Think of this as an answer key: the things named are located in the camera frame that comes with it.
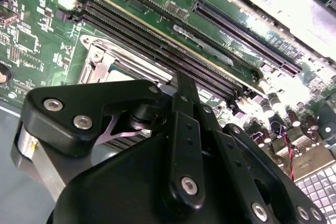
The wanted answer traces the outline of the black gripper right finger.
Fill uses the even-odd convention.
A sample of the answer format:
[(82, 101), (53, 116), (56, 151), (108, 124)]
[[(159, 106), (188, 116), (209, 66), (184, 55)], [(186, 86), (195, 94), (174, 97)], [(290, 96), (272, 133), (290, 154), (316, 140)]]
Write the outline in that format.
[(226, 173), (235, 223), (326, 223), (321, 210), (241, 128), (222, 129), (205, 105), (200, 119)]

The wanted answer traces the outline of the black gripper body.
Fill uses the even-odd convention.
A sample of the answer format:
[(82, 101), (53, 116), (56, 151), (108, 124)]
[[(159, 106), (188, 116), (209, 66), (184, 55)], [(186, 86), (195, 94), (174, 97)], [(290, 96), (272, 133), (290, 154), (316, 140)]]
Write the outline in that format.
[(202, 154), (199, 138), (153, 137), (75, 177), (52, 223), (250, 223), (231, 178), (238, 164)]

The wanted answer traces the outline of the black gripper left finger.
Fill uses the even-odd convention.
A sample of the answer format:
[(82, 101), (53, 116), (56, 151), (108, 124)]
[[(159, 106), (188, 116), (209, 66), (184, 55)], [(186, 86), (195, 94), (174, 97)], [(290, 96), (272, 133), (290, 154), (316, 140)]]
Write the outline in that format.
[(89, 168), (96, 145), (149, 130), (168, 142), (163, 182), (173, 208), (196, 210), (205, 200), (195, 81), (177, 73), (166, 85), (149, 80), (38, 88), (25, 98), (20, 151), (58, 199)]

